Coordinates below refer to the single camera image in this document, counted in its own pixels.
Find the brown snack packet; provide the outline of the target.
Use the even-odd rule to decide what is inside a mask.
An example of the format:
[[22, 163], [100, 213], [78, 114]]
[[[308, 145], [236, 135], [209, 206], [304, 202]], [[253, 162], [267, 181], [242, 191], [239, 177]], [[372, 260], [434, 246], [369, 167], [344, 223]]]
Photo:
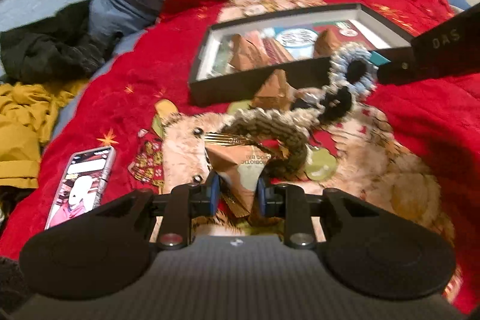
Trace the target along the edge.
[[211, 168], [226, 182], [225, 203], [236, 218], [246, 218], [272, 154], [244, 136], [208, 132], [203, 141]]
[[287, 81], [286, 72], [275, 70], [261, 85], [250, 102], [251, 107], [287, 111], [296, 100], [297, 89]]
[[318, 35], [314, 43], [313, 57], [329, 57], [341, 44], [341, 40], [338, 39], [334, 31], [331, 28], [327, 28]]
[[269, 65], [269, 56], [258, 31], [235, 34], [231, 43], [232, 58], [229, 63], [234, 71], [249, 71]]

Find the cream crochet scrunchie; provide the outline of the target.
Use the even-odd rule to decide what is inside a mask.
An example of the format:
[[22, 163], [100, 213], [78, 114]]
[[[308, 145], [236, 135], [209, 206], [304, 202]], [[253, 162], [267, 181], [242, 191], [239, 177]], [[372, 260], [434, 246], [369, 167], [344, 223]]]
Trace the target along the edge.
[[287, 111], [238, 110], [221, 132], [247, 136], [251, 140], [276, 140], [287, 150], [286, 157], [272, 157], [265, 171], [274, 178], [288, 178], [304, 168], [310, 131], [320, 126], [323, 110], [317, 108]]

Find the blue white crochet scrunchie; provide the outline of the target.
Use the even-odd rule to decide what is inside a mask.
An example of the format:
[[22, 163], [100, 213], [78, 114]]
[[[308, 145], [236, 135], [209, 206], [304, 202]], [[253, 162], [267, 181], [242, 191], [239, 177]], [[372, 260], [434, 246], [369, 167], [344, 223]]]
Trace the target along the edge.
[[377, 83], [377, 66], [371, 62], [372, 55], [355, 42], [339, 46], [329, 58], [330, 86], [347, 88], [356, 100], [366, 99]]

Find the black white-trimmed scrunchie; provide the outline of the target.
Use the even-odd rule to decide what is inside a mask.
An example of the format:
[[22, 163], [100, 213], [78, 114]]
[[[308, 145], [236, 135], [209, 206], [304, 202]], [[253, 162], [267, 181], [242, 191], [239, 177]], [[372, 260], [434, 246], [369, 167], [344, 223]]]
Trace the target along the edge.
[[318, 116], [322, 124], [329, 124], [343, 118], [353, 105], [353, 96], [348, 87], [344, 86], [335, 93], [326, 93], [320, 104], [324, 108], [321, 115]]

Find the red embroidered bear blanket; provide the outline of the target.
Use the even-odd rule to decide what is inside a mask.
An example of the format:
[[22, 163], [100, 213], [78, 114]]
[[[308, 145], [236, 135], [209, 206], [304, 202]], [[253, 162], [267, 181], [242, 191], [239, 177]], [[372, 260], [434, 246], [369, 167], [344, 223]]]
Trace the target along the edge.
[[[69, 157], [113, 144], [117, 156], [103, 201], [135, 187], [128, 172], [137, 133], [151, 125], [155, 105], [168, 99], [181, 119], [163, 142], [164, 190], [203, 173], [194, 157], [195, 127], [211, 131], [226, 105], [191, 105], [187, 79], [209, 26], [250, 14], [288, 10], [318, 1], [360, 2], [412, 34], [452, 17], [447, 0], [166, 0], [156, 26], [115, 59], [84, 91], [76, 113], [43, 154], [37, 189], [14, 209], [1, 235], [1, 254], [16, 259], [42, 231]], [[327, 180], [298, 183], [317, 193], [337, 187], [445, 235], [454, 243], [462, 277], [448, 299], [468, 313], [479, 303], [479, 77], [427, 79], [382, 85], [365, 104], [315, 134], [314, 144], [335, 156]]]

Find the black shallow cardboard box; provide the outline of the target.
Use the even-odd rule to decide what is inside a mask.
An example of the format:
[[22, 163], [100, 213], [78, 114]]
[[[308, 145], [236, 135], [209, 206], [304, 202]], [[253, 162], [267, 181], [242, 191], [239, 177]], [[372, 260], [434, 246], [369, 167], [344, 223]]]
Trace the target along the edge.
[[284, 10], [216, 23], [205, 33], [190, 69], [191, 100], [198, 106], [255, 95], [277, 69], [295, 88], [329, 81], [329, 55], [355, 43], [408, 48], [413, 35], [361, 3]]

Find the smartphone with lit screen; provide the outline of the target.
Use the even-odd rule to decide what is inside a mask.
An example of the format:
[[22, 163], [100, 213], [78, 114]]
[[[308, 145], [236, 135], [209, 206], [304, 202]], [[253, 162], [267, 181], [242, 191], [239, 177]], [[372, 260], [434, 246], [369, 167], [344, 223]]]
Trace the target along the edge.
[[49, 210], [46, 230], [99, 206], [115, 158], [112, 146], [72, 154]]

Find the mustard yellow jacket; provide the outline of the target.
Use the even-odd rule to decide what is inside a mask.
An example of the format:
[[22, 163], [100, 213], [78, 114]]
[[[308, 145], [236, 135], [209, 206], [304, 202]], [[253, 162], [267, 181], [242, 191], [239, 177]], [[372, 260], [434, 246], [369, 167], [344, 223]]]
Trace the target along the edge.
[[41, 148], [49, 143], [59, 112], [85, 87], [85, 79], [1, 85], [1, 185], [34, 189]]

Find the black clothing pile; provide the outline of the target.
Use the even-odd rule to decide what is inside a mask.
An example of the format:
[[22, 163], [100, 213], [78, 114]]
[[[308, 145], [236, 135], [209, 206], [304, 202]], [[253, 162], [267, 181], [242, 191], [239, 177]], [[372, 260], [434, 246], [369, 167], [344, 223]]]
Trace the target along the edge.
[[92, 37], [89, 4], [73, 3], [51, 17], [2, 32], [1, 80], [31, 85], [91, 77], [123, 34], [115, 32], [107, 42]]

